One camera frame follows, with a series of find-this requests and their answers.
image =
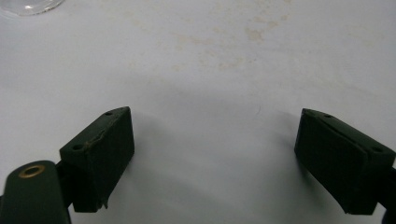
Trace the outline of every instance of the mounting hole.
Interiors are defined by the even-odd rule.
[[[379,147],[373,147],[374,152],[382,152],[382,148]]]
[[[73,150],[80,150],[84,147],[84,145],[80,144],[80,145],[75,145],[73,146]]]
[[[33,166],[29,166],[25,169],[23,169],[20,174],[19,177],[20,178],[30,178],[36,175],[39,175],[41,173],[43,173],[43,171],[45,170],[45,166],[43,165],[33,165]]]

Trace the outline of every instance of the glass base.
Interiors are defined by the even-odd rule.
[[[64,0],[0,0],[0,8],[18,16],[32,16],[59,6]]]

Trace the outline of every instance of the white table surface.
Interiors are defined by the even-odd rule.
[[[293,147],[303,107],[396,148],[393,0],[65,0],[0,16],[0,189],[103,112],[135,155],[73,223],[380,223],[343,213]]]

